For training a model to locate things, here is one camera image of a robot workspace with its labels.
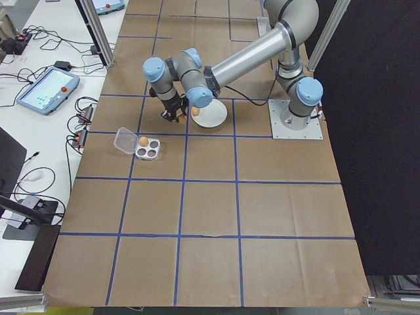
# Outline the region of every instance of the black panel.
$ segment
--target black panel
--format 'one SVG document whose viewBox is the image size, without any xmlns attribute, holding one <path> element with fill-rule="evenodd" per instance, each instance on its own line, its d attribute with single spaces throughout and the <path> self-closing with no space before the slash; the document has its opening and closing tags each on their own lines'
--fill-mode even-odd
<svg viewBox="0 0 420 315">
<path fill-rule="evenodd" d="M 43 225 L 39 229 L 16 284 L 16 290 L 41 291 L 59 232 L 59 226 Z"/>
<path fill-rule="evenodd" d="M 26 149 L 0 128 L 0 193 L 13 190 L 25 157 Z"/>
<path fill-rule="evenodd" d="M 368 275 L 420 273 L 419 21 L 417 0 L 352 0 L 316 68 Z"/>
</svg>

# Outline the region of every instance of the plastic lid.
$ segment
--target plastic lid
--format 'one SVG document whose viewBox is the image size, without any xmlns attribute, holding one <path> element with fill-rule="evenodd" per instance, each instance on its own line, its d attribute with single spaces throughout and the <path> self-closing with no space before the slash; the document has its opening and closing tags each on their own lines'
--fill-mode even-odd
<svg viewBox="0 0 420 315">
<path fill-rule="evenodd" d="M 137 142 L 137 135 L 125 127 L 119 128 L 114 138 L 114 146 L 126 154 L 133 154 L 136 151 Z"/>
<path fill-rule="evenodd" d="M 312 77 L 304 77 L 297 83 L 297 97 L 307 106 L 315 106 L 324 93 L 322 84 Z"/>
<path fill-rule="evenodd" d="M 194 62 L 196 63 L 197 67 L 199 69 L 201 69 L 201 67 L 203 66 L 203 62 L 201 62 L 201 58 L 200 58 L 200 55 L 198 54 L 197 49 L 195 49 L 195 48 L 189 48 L 189 49 L 186 49 L 184 51 L 184 53 L 187 53 L 192 58 L 192 60 L 194 60 Z"/>
<path fill-rule="evenodd" d="M 213 100 L 213 93 L 207 87 L 193 87 L 186 92 L 186 97 L 195 107 L 203 108 Z"/>
<path fill-rule="evenodd" d="M 161 58 L 151 57 L 143 63 L 143 73 L 147 81 L 156 82 L 165 73 L 165 63 Z"/>
</svg>

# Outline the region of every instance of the monitor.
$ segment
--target monitor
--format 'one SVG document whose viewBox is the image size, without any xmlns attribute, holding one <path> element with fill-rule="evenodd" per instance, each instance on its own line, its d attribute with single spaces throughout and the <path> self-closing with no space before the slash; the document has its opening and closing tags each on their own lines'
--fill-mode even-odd
<svg viewBox="0 0 420 315">
<path fill-rule="evenodd" d="M 27 218 L 22 224 L 8 224 L 3 233 L 3 239 L 6 240 L 34 240 L 42 224 L 51 224 L 58 206 L 57 201 L 39 203 L 33 196 L 20 200 L 22 204 L 9 199 L 25 157 L 26 149 L 0 128 L 0 217 L 5 210 L 9 210 Z"/>
</svg>

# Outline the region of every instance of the blue joint cap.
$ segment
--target blue joint cap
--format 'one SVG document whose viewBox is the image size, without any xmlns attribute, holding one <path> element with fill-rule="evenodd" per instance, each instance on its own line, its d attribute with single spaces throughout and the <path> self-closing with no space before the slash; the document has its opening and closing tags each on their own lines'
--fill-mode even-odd
<svg viewBox="0 0 420 315">
<path fill-rule="evenodd" d="M 159 80 L 165 73 L 165 63 L 161 58 L 151 57 L 143 63 L 143 73 L 150 83 Z"/>
<path fill-rule="evenodd" d="M 320 102 L 324 88 L 317 79 L 304 77 L 297 83 L 296 93 L 303 104 L 313 107 Z"/>
<path fill-rule="evenodd" d="M 186 92 L 186 97 L 193 106 L 204 108 L 213 100 L 213 93 L 207 87 L 193 87 Z"/>
<path fill-rule="evenodd" d="M 200 58 L 200 55 L 198 54 L 197 49 L 195 49 L 195 48 L 189 48 L 189 49 L 186 49 L 183 52 L 186 53 L 186 54 L 188 54 L 188 56 L 190 56 L 192 58 L 192 60 L 194 60 L 194 62 L 196 63 L 197 67 L 199 69 L 201 69 L 201 67 L 203 66 L 203 62 L 201 62 L 201 58 Z"/>
</svg>

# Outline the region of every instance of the white table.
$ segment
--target white table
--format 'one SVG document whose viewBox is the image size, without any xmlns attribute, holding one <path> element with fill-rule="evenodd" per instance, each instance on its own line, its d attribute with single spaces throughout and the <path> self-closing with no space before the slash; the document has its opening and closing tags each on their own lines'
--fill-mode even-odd
<svg viewBox="0 0 420 315">
<path fill-rule="evenodd" d="M 99 17 L 109 43 L 115 44 L 117 42 L 124 14 L 125 9 Z M 74 44 L 81 51 L 89 50 L 90 46 L 93 45 L 92 38 L 74 0 L 61 0 L 60 2 L 48 3 L 45 0 L 40 0 L 24 28 L 29 26 L 43 26 L 46 30 L 57 31 L 59 36 L 65 39 L 89 43 L 87 45 Z M 77 52 L 65 42 L 62 42 L 53 51 L 41 50 L 40 46 L 45 44 L 48 39 L 57 40 L 53 36 L 48 36 L 48 38 L 40 40 L 31 39 L 23 55 L 15 57 L 8 55 L 4 59 L 4 63 L 0 65 L 0 73 L 17 74 L 22 68 L 29 68 L 35 71 L 43 66 L 53 65 L 57 60 L 68 61 L 72 66 L 83 66 L 81 53 Z M 46 48 L 52 48 L 55 45 L 55 43 L 49 43 Z M 7 64 L 13 58 L 14 61 L 11 64 Z M 98 55 L 86 56 L 84 59 L 87 64 L 101 63 Z M 100 68 L 100 66 L 87 68 L 87 72 L 95 68 Z M 72 72 L 77 75 L 85 75 L 83 69 L 73 69 Z M 106 70 L 95 71 L 91 75 L 105 76 Z"/>
<path fill-rule="evenodd" d="M 119 29 L 125 14 L 125 10 L 114 12 L 107 16 L 101 16 L 100 21 L 104 27 L 108 41 L 116 43 Z M 30 16 L 29 25 L 44 26 L 47 30 L 55 30 L 60 36 L 80 42 L 91 42 L 92 39 L 74 3 L 74 0 L 61 0 L 56 3 L 46 3 L 40 0 L 33 14 Z M 0 65 L 0 73 L 17 74 L 21 68 L 37 70 L 40 67 L 54 64 L 56 60 L 69 61 L 74 66 L 82 66 L 81 54 L 67 44 L 62 43 L 55 51 L 42 51 L 39 47 L 47 39 L 31 41 L 22 56 L 16 56 L 12 64 Z M 89 45 L 78 45 L 78 48 L 86 49 Z M 8 56 L 5 62 L 10 62 L 12 56 Z M 89 64 L 100 62 L 98 57 L 88 57 Z M 40 115 L 19 104 L 11 108 L 0 108 L 0 126 L 14 137 L 23 147 L 27 149 L 27 158 L 33 153 L 40 151 L 40 154 L 30 162 L 26 163 L 21 176 L 36 167 L 50 167 L 56 173 L 54 185 L 44 194 L 54 196 L 64 204 L 70 197 L 69 176 L 66 161 L 65 139 L 69 134 L 66 123 L 68 119 L 76 114 L 74 102 L 82 96 L 90 96 L 98 99 L 104 84 L 106 70 L 86 75 L 80 69 L 73 73 L 81 77 L 79 87 L 69 96 L 57 111 L 49 116 Z M 17 92 L 24 83 L 15 79 L 2 77 L 0 79 L 0 105 L 7 105 L 13 101 Z M 77 125 L 74 119 L 70 127 Z M 80 156 L 69 148 L 70 166 L 72 169 L 72 181 L 74 180 L 80 162 Z M 26 183 L 28 190 L 42 189 L 51 182 L 50 174 L 45 173 L 45 178 L 36 182 Z M 6 227 L 6 221 L 0 220 L 0 236 Z M 19 296 L 22 293 L 14 290 L 17 279 L 26 262 L 32 241 L 10 241 L 0 239 L 0 297 Z M 31 312 L 42 312 L 44 307 L 37 306 L 29 308 Z M 29 311 L 28 309 L 9 310 L 12 312 Z"/>
</svg>

